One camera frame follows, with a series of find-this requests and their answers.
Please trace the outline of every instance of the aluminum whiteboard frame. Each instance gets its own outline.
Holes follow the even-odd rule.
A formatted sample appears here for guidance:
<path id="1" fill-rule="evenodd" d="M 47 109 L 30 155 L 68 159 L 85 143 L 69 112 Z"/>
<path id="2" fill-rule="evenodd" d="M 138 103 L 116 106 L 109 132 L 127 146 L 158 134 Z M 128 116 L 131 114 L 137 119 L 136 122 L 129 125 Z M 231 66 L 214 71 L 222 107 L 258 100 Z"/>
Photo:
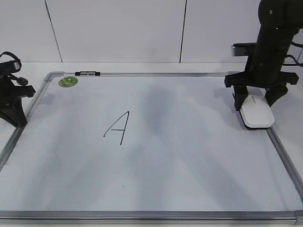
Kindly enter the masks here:
<path id="1" fill-rule="evenodd" d="M 26 110 L 29 120 L 55 77 L 75 73 L 50 72 Z M 226 73 L 103 73 L 101 76 L 225 76 Z M 13 132 L 0 154 L 0 171 L 12 153 L 24 127 Z M 273 128 L 267 129 L 289 176 L 303 201 L 303 181 Z M 294 224 L 303 226 L 303 210 L 297 211 L 0 211 L 0 223 L 194 223 L 194 224 Z"/>

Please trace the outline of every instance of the white wall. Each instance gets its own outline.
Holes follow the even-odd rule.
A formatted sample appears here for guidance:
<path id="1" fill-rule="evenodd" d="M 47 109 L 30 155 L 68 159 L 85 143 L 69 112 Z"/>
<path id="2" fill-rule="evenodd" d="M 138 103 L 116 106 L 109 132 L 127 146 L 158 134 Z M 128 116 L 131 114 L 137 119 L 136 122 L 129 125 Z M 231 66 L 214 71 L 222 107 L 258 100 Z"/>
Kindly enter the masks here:
<path id="1" fill-rule="evenodd" d="M 0 52 L 22 61 L 61 62 L 44 0 L 1 0 L 0 21 Z"/>
<path id="2" fill-rule="evenodd" d="M 259 2 L 187 0 L 181 62 L 245 62 L 231 56 L 231 45 L 256 41 Z M 186 0 L 47 4 L 63 62 L 179 62 Z M 2 0 L 0 20 L 0 52 L 61 61 L 45 0 Z M 303 31 L 294 41 L 303 43 Z M 298 58 L 301 48 L 289 52 Z"/>
<path id="3" fill-rule="evenodd" d="M 185 0 L 48 0 L 64 62 L 179 62 Z"/>
<path id="4" fill-rule="evenodd" d="M 259 0 L 187 0 L 181 62 L 246 62 L 232 57 L 234 43 L 257 41 Z M 290 53 L 299 57 L 300 49 Z"/>

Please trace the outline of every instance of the green round sticker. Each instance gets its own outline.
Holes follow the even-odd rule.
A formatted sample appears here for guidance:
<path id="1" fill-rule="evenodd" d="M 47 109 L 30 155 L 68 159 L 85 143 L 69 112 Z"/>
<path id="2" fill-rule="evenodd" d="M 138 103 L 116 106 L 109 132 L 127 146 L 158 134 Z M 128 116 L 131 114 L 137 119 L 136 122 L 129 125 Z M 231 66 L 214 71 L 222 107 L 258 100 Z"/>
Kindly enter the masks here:
<path id="1" fill-rule="evenodd" d="M 59 86 L 61 87 L 72 87 L 78 83 L 76 77 L 64 77 L 59 81 Z"/>

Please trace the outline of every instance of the white table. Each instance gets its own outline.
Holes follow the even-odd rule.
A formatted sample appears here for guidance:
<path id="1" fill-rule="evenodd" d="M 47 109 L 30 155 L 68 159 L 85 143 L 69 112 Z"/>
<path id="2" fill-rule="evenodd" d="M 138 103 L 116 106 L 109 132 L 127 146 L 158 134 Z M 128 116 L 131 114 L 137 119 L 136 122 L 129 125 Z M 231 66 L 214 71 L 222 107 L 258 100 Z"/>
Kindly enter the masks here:
<path id="1" fill-rule="evenodd" d="M 206 64 L 98 64 L 98 63 L 24 63 L 23 69 L 17 76 L 24 76 L 36 89 L 42 84 L 45 75 L 50 71 L 75 72 L 84 70 L 95 70 L 101 72 L 226 72 L 241 71 L 244 68 L 242 63 L 206 63 Z M 273 106 L 276 117 L 275 128 L 279 134 L 290 157 L 294 161 L 299 173 L 303 176 L 303 168 L 300 169 L 300 163 L 303 162 L 303 149 L 300 140 L 300 129 L 296 125 L 302 125 L 299 121 L 300 115 L 296 116 L 303 109 L 303 87 L 302 83 L 297 86 L 289 86 L 289 97 L 281 98 Z M 30 103 L 30 99 L 24 98 L 24 108 Z M 14 128 L 6 122 L 0 123 L 0 148 L 2 149 L 10 137 Z"/>

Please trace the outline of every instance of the black marker writing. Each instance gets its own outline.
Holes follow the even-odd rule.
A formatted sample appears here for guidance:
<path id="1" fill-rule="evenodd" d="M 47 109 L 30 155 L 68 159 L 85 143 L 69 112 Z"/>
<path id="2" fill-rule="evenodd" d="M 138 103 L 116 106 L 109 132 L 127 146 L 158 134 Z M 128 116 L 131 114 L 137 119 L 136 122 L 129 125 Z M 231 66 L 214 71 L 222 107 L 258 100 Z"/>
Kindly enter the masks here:
<path id="1" fill-rule="evenodd" d="M 127 119 L 126 119 L 126 122 L 125 122 L 125 126 L 124 126 L 124 129 L 112 129 L 111 131 L 123 131 L 123 134 L 122 134 L 122 138 L 121 138 L 121 142 L 120 142 L 120 145 L 122 145 L 122 141 L 123 141 L 123 137 L 124 137 L 124 133 L 125 133 L 125 130 L 126 130 L 126 126 L 127 126 L 127 122 L 128 122 L 128 117 L 129 117 L 129 111 L 127 111 L 126 113 L 124 113 L 121 117 L 118 118 L 118 120 L 116 120 L 108 129 L 107 131 L 104 133 L 103 137 L 106 136 L 106 133 L 124 116 L 127 114 Z"/>

